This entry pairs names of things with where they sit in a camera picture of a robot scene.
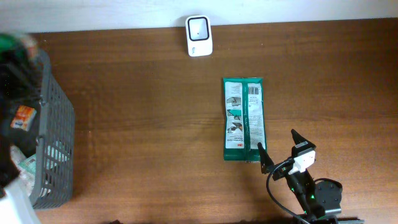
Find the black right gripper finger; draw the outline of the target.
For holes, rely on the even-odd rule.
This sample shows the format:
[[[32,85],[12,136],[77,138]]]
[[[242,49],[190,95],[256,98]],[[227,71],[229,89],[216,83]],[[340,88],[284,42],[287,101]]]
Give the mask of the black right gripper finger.
[[[296,146],[304,146],[311,144],[311,142],[300,135],[295,129],[291,129],[292,139]]]
[[[269,157],[268,153],[264,149],[263,145],[261,142],[257,144],[258,150],[259,150],[259,155],[260,155],[260,163],[261,163],[261,172],[263,174],[268,174],[273,171],[274,169],[274,162],[273,160]]]

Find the small orange box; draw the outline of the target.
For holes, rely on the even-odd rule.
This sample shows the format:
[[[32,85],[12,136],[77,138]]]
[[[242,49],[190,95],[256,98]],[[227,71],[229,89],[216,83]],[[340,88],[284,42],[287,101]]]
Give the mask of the small orange box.
[[[21,129],[29,131],[33,124],[37,110],[28,106],[20,105],[11,121],[10,127],[13,129]]]

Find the green 3M wipes packet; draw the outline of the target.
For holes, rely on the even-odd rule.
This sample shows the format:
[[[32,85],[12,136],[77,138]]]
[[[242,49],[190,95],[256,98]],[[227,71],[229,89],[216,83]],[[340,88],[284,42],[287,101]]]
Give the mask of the green 3M wipes packet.
[[[223,159],[259,162],[260,144],[267,150],[262,78],[224,78]]]

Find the white tube with tan cap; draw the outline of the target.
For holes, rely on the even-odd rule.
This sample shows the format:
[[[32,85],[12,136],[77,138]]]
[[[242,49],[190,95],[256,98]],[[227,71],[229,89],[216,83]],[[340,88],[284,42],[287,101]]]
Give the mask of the white tube with tan cap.
[[[11,146],[11,159],[20,172],[19,178],[21,180],[22,188],[25,190],[27,196],[30,196],[35,185],[35,175],[32,175],[27,171],[21,169],[17,164],[25,158],[28,157],[26,157],[17,146]]]

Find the mint green small packet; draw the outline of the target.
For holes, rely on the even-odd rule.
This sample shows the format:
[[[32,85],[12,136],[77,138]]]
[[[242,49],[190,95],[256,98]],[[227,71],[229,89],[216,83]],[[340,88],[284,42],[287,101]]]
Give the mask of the mint green small packet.
[[[67,162],[70,159],[70,156],[64,154],[62,150],[65,149],[65,146],[60,141],[55,142],[55,146],[47,146],[44,151],[45,155],[48,159],[45,159],[44,167],[47,170],[56,168],[62,162]],[[19,167],[28,173],[35,175],[36,172],[36,155],[32,155],[28,158],[25,158],[18,162]]]

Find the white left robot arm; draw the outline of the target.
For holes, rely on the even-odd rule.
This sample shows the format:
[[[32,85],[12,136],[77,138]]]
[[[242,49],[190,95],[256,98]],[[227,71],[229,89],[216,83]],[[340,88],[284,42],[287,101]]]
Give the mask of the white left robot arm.
[[[11,55],[25,65],[38,56],[37,42],[27,34],[1,33],[1,53]],[[10,145],[1,141],[1,191],[5,197],[1,199],[1,221],[4,223],[39,223],[30,200],[23,189],[23,181],[19,178],[20,170],[11,159]]]

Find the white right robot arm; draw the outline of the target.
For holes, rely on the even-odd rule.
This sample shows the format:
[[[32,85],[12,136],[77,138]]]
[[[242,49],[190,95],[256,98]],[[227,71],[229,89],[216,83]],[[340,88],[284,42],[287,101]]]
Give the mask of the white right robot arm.
[[[328,179],[314,179],[308,168],[316,161],[316,145],[300,135],[296,130],[291,130],[295,145],[292,147],[291,156],[275,164],[266,152],[263,145],[257,144],[261,172],[267,175],[266,190],[271,200],[293,217],[292,223],[364,223],[358,218],[338,218],[342,212],[341,200],[343,186],[340,182]],[[296,214],[283,206],[272,194],[270,181],[285,179],[290,191],[298,200],[303,213]]]

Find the white barcode scanner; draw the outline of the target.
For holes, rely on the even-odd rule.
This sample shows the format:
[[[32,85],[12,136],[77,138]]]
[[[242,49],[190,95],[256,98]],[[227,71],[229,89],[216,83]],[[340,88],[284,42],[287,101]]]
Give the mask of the white barcode scanner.
[[[191,57],[208,56],[213,53],[211,22],[204,15],[190,16],[185,20],[187,49]]]

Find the grey plastic basket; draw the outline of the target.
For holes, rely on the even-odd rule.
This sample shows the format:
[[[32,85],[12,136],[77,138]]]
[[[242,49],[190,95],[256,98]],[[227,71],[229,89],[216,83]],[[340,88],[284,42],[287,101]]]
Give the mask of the grey plastic basket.
[[[39,50],[36,64],[40,85],[35,91],[6,101],[1,134],[26,156],[33,156],[34,186],[29,200],[36,210],[57,208],[73,194],[75,112],[71,101],[52,75],[50,58]],[[11,127],[19,106],[34,108],[37,114],[28,131]]]

